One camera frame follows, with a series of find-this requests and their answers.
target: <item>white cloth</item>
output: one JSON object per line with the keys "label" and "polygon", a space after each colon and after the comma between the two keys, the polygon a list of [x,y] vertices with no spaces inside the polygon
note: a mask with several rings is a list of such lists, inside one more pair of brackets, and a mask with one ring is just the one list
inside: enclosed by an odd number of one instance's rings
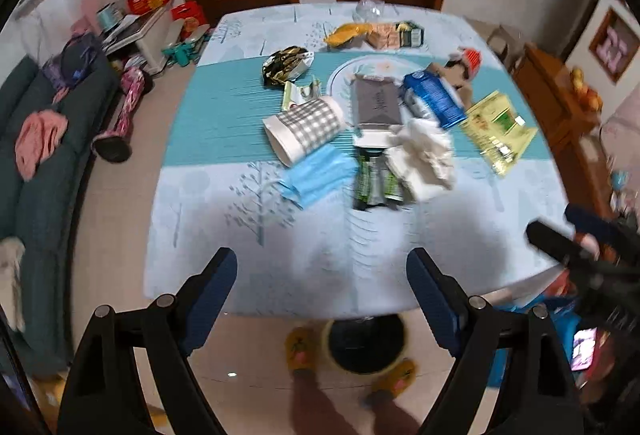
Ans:
{"label": "white cloth", "polygon": [[453,140],[436,121],[415,118],[391,131],[397,146],[386,150],[386,163],[417,202],[453,187]]}
{"label": "white cloth", "polygon": [[24,245],[19,238],[0,241],[0,303],[6,323],[15,331],[24,331],[20,293],[20,263]]}

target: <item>teal stripe on tablecloth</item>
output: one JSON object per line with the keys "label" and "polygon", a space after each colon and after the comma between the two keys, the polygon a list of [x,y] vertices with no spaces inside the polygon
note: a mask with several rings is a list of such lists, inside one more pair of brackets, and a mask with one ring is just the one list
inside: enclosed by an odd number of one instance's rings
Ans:
{"label": "teal stripe on tablecloth", "polygon": [[[322,86],[335,69],[367,52],[319,52],[311,68],[300,78],[309,82],[314,75]],[[430,62],[446,62],[427,56],[399,55],[426,67]],[[280,111],[282,90],[265,88],[262,64],[265,57],[247,58],[197,67],[189,82],[164,154],[164,166],[222,164],[251,160],[276,160],[264,133],[262,119]],[[494,90],[507,94],[523,119],[535,119],[509,75],[502,70],[481,68],[473,81],[474,99],[479,101]],[[478,149],[458,128],[452,130],[456,156],[479,157]],[[353,151],[351,132],[344,131],[332,141],[337,148]],[[524,158],[550,158],[542,133],[527,148]]]}

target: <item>checkered paper cup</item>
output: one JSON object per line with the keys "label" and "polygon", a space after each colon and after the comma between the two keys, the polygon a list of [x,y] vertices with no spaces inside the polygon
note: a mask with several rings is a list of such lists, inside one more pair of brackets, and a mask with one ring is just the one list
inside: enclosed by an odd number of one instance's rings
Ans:
{"label": "checkered paper cup", "polygon": [[273,151],[289,167],[347,127],[340,105],[331,96],[320,96],[262,122]]}

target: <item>blue face mask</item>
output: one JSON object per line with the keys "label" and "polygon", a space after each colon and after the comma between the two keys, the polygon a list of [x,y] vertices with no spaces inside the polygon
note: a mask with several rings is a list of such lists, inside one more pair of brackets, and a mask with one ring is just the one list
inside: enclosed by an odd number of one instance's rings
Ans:
{"label": "blue face mask", "polygon": [[358,163],[353,157],[325,144],[286,170],[278,186],[284,198],[306,208],[351,182],[357,171]]}

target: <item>yellow plastic wrapper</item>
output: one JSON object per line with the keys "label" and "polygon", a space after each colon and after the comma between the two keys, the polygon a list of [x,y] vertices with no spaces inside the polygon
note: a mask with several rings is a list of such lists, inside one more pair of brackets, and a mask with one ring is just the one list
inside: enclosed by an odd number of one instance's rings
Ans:
{"label": "yellow plastic wrapper", "polygon": [[324,38],[324,42],[330,47],[340,47],[351,38],[367,34],[373,30],[372,24],[343,24]]}
{"label": "yellow plastic wrapper", "polygon": [[462,130],[500,176],[516,164],[538,132],[535,126],[525,126],[509,98],[497,91],[469,108],[466,115]]}

